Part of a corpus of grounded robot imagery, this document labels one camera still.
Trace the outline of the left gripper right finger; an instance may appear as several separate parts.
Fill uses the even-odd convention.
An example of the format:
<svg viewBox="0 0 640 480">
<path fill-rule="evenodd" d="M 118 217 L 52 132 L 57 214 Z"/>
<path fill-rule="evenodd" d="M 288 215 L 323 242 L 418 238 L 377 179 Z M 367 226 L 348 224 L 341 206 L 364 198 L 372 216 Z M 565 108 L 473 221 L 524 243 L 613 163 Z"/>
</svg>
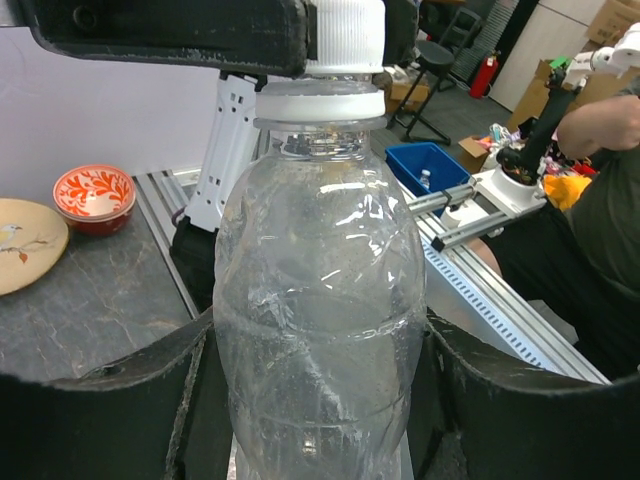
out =
<svg viewBox="0 0 640 480">
<path fill-rule="evenodd" d="M 429 311 L 407 428 L 417 479 L 636 479 L 639 377 L 596 385 Z"/>
</svg>

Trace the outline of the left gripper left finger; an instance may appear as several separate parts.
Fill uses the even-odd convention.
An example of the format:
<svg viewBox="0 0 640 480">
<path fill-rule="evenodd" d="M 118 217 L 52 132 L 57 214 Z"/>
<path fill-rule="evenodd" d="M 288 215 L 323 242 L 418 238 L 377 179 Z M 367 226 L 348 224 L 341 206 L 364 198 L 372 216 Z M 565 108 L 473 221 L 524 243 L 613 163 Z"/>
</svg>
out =
<svg viewBox="0 0 640 480">
<path fill-rule="evenodd" d="M 210 311 L 81 378 L 1 377 L 4 479 L 224 479 L 231 441 Z"/>
</svg>

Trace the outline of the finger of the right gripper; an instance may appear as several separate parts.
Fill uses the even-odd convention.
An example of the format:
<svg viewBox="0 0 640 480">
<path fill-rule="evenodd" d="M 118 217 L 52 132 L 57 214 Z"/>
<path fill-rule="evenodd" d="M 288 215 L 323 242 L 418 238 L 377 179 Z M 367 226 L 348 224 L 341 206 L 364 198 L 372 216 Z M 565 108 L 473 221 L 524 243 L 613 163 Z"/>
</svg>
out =
<svg viewBox="0 0 640 480">
<path fill-rule="evenodd" d="M 299 77 L 318 57 L 308 1 L 22 1 L 44 49 L 86 60 Z"/>
<path fill-rule="evenodd" d="M 412 0 L 384 0 L 385 48 L 383 65 L 406 65 L 415 55 L 419 6 Z"/>
</svg>

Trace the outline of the clear Pocari Sweat bottle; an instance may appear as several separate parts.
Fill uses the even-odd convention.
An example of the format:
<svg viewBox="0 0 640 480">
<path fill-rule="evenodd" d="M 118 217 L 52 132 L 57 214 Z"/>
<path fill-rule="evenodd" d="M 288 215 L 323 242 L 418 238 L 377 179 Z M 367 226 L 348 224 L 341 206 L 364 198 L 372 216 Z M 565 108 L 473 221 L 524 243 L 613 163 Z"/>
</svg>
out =
<svg viewBox="0 0 640 480">
<path fill-rule="evenodd" d="M 420 234 L 371 147 L 368 74 L 269 83 L 267 152 L 215 242 L 213 319 L 240 479 L 396 479 L 426 326 Z"/>
</svg>

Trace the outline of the blue white bottle cap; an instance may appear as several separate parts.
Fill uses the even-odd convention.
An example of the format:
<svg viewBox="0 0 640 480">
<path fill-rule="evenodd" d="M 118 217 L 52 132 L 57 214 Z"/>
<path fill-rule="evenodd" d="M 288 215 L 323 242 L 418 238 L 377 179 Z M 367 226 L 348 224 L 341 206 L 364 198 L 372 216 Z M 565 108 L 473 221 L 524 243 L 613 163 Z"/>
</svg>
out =
<svg viewBox="0 0 640 480">
<path fill-rule="evenodd" d="M 373 74 L 383 70 L 385 5 L 378 0 L 311 1 L 316 10 L 316 57 L 308 75 Z"/>
</svg>

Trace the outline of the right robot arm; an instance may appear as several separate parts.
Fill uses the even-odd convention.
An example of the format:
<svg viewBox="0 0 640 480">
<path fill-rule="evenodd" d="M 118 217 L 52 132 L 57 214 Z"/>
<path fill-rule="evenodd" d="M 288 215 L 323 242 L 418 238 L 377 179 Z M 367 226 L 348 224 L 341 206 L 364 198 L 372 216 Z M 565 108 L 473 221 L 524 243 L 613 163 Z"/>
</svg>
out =
<svg viewBox="0 0 640 480">
<path fill-rule="evenodd" d="M 211 67 L 217 114 L 171 258 L 199 310 L 210 306 L 226 200 L 255 158 L 258 93 L 271 76 L 369 74 L 406 59 L 411 1 L 20 1 L 44 49 L 87 60 Z"/>
</svg>

